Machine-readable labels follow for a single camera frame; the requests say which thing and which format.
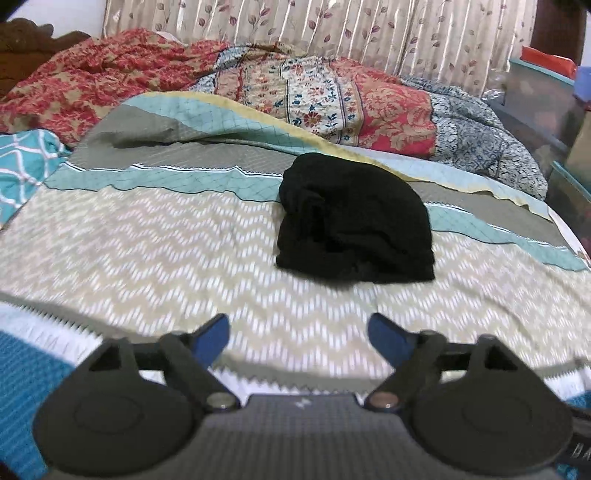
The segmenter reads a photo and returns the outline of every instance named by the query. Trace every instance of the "metal screw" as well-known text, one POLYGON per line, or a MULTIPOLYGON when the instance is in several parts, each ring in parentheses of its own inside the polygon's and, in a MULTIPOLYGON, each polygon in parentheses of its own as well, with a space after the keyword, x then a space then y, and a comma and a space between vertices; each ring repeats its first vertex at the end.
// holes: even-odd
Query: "metal screw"
POLYGON ((225 392, 215 392, 208 396, 207 405, 215 410, 227 410, 236 406, 236 397, 225 392))
POLYGON ((369 403, 374 408, 396 408, 400 399, 390 392, 376 392, 369 398, 369 403))

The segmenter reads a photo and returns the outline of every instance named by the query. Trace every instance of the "floral quilt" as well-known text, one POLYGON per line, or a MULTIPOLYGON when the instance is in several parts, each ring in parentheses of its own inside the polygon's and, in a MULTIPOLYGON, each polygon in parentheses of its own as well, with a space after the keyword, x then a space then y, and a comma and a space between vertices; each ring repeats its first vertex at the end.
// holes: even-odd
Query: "floral quilt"
POLYGON ((333 143, 445 163, 543 199, 525 147, 457 87, 386 74, 292 47, 201 40, 185 47, 144 29, 55 55, 0 103, 0 132, 45 128, 69 147, 114 107, 148 91, 221 95, 333 143))

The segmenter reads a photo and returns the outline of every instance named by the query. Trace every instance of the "bed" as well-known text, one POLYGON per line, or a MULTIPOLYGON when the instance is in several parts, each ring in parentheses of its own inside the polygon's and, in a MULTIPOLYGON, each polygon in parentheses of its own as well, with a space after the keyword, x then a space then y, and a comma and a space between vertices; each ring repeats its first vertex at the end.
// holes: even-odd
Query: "bed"
POLYGON ((90 38, 80 31, 52 35, 52 25, 37 26, 26 18, 0 24, 0 98, 56 53, 90 38))
POLYGON ((589 257, 542 201, 535 161, 459 89, 142 30, 58 53, 9 92, 0 124, 30 186, 2 190, 0 232, 0 364, 14 366, 0 370, 0 460, 23 480, 46 471, 36 408, 103 338, 190 331, 218 312, 232 334, 212 369, 243 401, 363 396, 391 372, 366 335, 380 312, 456 342, 493 333, 586 402, 589 257), (430 218, 433 282, 336 287, 275 267, 282 173, 310 152, 409 183, 430 218))

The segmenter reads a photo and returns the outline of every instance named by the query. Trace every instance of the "red object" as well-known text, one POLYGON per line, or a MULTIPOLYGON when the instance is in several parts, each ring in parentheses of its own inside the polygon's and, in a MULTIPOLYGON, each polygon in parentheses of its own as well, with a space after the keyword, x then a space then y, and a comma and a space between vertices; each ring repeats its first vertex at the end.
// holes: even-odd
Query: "red object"
POLYGON ((574 80, 577 75, 577 66, 571 59, 548 55, 535 48, 523 47, 521 51, 521 60, 527 63, 533 63, 538 67, 543 67, 553 72, 559 73, 565 77, 574 80))
POLYGON ((191 46, 143 28, 89 38, 54 55, 0 103, 0 132, 53 131, 75 147, 114 107, 145 92, 187 90, 211 73, 227 42, 191 46))

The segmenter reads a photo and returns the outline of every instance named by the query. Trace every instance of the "blue patterned cloth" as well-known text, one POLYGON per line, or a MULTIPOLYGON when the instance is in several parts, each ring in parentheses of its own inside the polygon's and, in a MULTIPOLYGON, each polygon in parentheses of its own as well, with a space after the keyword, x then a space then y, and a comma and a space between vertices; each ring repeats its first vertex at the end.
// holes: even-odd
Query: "blue patterned cloth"
POLYGON ((0 135, 0 228, 68 155, 49 130, 0 135))
POLYGON ((585 392, 583 395, 567 400, 569 405, 578 408, 591 408, 591 391, 585 392))
POLYGON ((431 97, 437 140, 429 160, 484 174, 538 199, 546 197, 548 183, 540 167, 485 102, 460 87, 431 80, 405 77, 402 83, 431 97))
POLYGON ((47 473, 33 440, 33 418, 73 369, 0 331, 0 461, 21 480, 37 480, 47 473))

